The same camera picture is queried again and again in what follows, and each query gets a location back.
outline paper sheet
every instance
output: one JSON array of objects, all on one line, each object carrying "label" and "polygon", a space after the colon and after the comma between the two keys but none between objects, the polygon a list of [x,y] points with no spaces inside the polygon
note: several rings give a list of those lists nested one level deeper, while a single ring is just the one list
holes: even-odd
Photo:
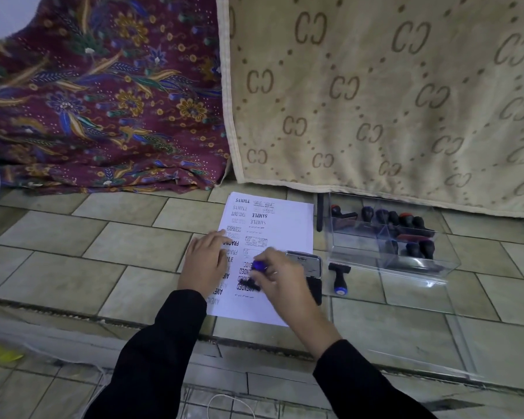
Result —
[{"label": "paper sheet", "polygon": [[249,277],[252,258],[266,247],[312,253],[313,205],[231,193],[219,229],[233,240],[224,245],[228,268],[208,297],[208,314],[287,326],[262,292],[239,283]]}]

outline hand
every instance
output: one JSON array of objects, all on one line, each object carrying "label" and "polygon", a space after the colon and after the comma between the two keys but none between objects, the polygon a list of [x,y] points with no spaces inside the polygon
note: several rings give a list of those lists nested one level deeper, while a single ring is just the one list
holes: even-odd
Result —
[{"label": "hand", "polygon": [[221,245],[232,240],[224,235],[225,230],[212,231],[200,239],[192,239],[177,289],[193,289],[204,298],[213,293],[227,270],[227,254]]},{"label": "hand", "polygon": [[308,351],[319,359],[328,347],[341,340],[341,336],[316,305],[303,267],[271,247],[254,259],[263,260],[268,269],[266,274],[253,270],[251,276],[283,321]]}]

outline person's left hand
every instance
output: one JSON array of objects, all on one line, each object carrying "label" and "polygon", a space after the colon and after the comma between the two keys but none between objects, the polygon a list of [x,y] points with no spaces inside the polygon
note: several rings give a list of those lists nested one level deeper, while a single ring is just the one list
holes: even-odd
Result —
[{"label": "person's left hand", "polygon": [[204,298],[213,293],[227,270],[227,254],[221,245],[232,240],[224,235],[225,230],[221,230],[192,239],[177,289],[193,289]]}]

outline transparent acrylic organizer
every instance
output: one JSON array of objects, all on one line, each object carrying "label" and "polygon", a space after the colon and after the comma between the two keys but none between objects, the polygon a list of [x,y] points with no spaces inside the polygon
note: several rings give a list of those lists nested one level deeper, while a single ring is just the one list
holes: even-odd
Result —
[{"label": "transparent acrylic organizer", "polygon": [[[331,216],[331,206],[337,204],[342,213],[358,212],[355,226],[347,226]],[[392,227],[377,220],[361,221],[361,209],[411,212],[421,216],[425,226],[436,232],[430,239],[435,243],[434,260],[419,259],[423,267],[415,267],[412,258],[389,251],[395,237]],[[400,369],[437,373],[481,380],[469,353],[459,317],[449,295],[447,275],[460,261],[447,235],[442,232],[440,216],[433,208],[351,194],[330,193],[324,197],[324,232],[328,247],[328,262],[356,269],[345,275],[348,294],[333,292],[334,273],[325,277],[323,285],[332,296],[334,318],[336,299],[352,300],[353,327],[357,329],[350,341],[372,363]],[[398,242],[399,252],[405,242]],[[328,269],[328,262],[323,269]],[[384,302],[365,298],[365,285],[377,282]],[[344,309],[345,302],[339,302]]]}]

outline patterned fabric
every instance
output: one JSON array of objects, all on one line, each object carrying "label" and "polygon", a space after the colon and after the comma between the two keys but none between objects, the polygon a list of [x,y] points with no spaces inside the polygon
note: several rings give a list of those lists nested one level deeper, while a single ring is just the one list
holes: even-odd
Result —
[{"label": "patterned fabric", "polygon": [[524,217],[524,0],[218,0],[239,182]]},{"label": "patterned fabric", "polygon": [[209,189],[228,158],[215,0],[42,0],[0,41],[6,185]]}]

